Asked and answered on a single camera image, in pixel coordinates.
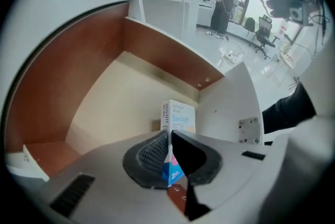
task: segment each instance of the beige wall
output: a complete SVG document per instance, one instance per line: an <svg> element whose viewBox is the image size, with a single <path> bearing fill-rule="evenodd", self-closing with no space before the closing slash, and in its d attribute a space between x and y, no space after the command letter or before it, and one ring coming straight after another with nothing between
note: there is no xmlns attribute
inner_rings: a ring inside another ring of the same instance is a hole
<svg viewBox="0 0 335 224"><path fill-rule="evenodd" d="M100 145L159 130L164 100L197 108L198 96L197 89L123 52L87 93L66 141L83 154Z"/></svg>

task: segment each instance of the wooden panel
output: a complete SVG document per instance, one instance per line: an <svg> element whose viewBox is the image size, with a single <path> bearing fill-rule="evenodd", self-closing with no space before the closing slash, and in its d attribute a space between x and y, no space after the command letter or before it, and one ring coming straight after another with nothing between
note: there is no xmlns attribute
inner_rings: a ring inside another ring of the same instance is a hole
<svg viewBox="0 0 335 224"><path fill-rule="evenodd" d="M167 189L167 195L180 212L185 214L187 190L181 184L173 184Z"/></svg>
<svg viewBox="0 0 335 224"><path fill-rule="evenodd" d="M201 90L223 74L177 40L138 21L126 18L125 50Z"/></svg>
<svg viewBox="0 0 335 224"><path fill-rule="evenodd" d="M54 176L81 156L64 141L25 146L31 157L49 177Z"/></svg>
<svg viewBox="0 0 335 224"><path fill-rule="evenodd" d="M18 85L5 130L6 151L64 141L83 98L123 51L128 4L90 15L55 37Z"/></svg>

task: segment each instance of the metal bracket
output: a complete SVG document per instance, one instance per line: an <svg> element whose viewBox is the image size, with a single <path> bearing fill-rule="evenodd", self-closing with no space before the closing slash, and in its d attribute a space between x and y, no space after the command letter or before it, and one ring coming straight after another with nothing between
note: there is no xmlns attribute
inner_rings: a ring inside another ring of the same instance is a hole
<svg viewBox="0 0 335 224"><path fill-rule="evenodd" d="M239 142L261 143L261 125L258 117L239 120Z"/></svg>

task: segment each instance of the cardboard box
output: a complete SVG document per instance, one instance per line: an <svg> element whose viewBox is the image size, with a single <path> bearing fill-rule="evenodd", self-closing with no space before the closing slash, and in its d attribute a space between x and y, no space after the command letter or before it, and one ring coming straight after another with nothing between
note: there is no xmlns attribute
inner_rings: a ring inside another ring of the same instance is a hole
<svg viewBox="0 0 335 224"><path fill-rule="evenodd" d="M169 153L167 163L164 167L163 177L169 181L170 187L184 175L183 170L172 153L171 131L185 130L195 133L195 108L175 100L163 102L161 110L161 130L166 130L169 134Z"/></svg>

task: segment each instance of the person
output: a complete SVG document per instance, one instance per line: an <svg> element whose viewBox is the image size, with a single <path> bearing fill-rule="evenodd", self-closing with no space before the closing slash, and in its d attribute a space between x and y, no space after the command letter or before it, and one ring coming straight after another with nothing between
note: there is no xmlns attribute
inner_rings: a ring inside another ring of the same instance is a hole
<svg viewBox="0 0 335 224"><path fill-rule="evenodd" d="M205 34L216 34L216 38L224 39L228 28L229 14L232 9L233 0L216 0L215 9L210 21L210 31L207 31Z"/></svg>
<svg viewBox="0 0 335 224"><path fill-rule="evenodd" d="M316 114L314 106L303 87L298 83L291 96L278 100L262 112L264 134L297 126Z"/></svg>

